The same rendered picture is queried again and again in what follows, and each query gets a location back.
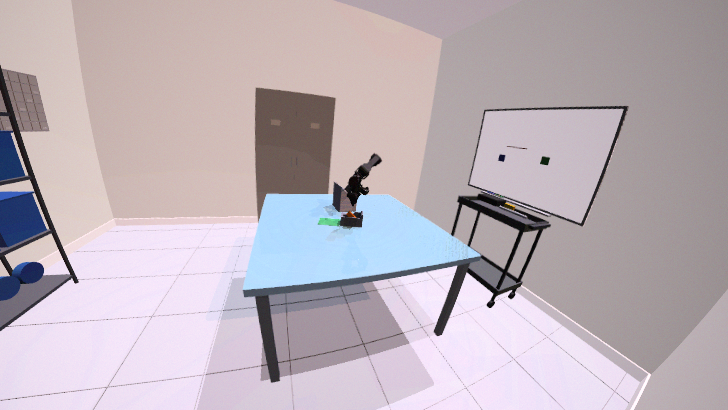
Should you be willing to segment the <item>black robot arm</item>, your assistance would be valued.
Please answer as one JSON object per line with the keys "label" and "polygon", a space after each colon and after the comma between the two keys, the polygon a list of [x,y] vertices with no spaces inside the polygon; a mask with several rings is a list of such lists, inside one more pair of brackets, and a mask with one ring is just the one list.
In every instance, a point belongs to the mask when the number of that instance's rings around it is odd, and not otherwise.
{"label": "black robot arm", "polygon": [[[356,185],[358,183],[361,183],[361,181],[363,179],[366,179],[369,176],[371,168],[373,166],[376,166],[377,164],[380,164],[381,161],[382,161],[382,158],[380,158],[377,154],[373,154],[371,156],[371,158],[369,159],[369,162],[368,163],[364,163],[363,165],[360,165],[354,171],[355,174],[353,174],[353,176],[349,178],[348,185],[344,188],[344,190],[347,193],[349,193],[350,190],[351,190],[351,188],[352,188],[351,185],[354,186],[354,185]],[[360,193],[362,193],[363,195],[367,195],[368,192],[369,192],[369,188],[368,187],[365,188],[365,187],[362,187],[362,185],[360,185],[360,187],[358,188],[358,191]]]}

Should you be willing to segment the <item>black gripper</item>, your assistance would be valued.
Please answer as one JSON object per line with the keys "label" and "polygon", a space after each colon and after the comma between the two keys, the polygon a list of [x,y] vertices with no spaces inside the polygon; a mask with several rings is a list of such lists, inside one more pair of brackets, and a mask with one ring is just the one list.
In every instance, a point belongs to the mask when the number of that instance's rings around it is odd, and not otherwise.
{"label": "black gripper", "polygon": [[357,203],[357,200],[358,200],[359,196],[361,195],[360,192],[358,191],[358,188],[360,187],[360,185],[361,185],[361,183],[358,183],[354,186],[351,185],[352,188],[351,188],[350,192],[347,194],[347,197],[350,199],[352,206],[354,206],[354,204]]}

